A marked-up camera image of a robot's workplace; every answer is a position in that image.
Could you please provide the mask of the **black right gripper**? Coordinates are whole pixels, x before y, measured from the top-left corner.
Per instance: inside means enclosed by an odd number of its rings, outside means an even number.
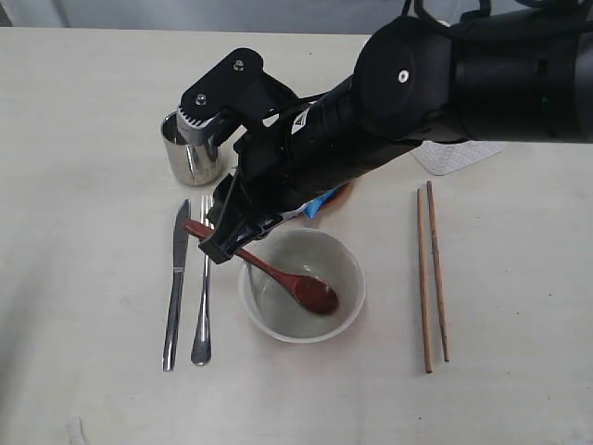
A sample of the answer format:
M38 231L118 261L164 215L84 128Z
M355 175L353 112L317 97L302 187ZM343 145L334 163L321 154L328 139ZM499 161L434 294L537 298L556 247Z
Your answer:
M208 220L213 232L200 249L217 264L265 237L300 208L327 191L377 169L416 148L411 139L390 141L359 123L353 95L335 88L306 111L302 128L288 114L262 133L246 133L234 174L216 187Z

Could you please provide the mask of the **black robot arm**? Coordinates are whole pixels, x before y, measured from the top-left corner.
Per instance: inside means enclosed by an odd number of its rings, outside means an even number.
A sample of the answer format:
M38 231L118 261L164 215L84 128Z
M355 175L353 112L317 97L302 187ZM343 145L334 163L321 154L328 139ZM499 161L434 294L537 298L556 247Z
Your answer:
M399 17L363 46L352 74L311 104L236 141L200 244L228 261L290 212L424 142L588 144L592 5L561 2L450 27Z

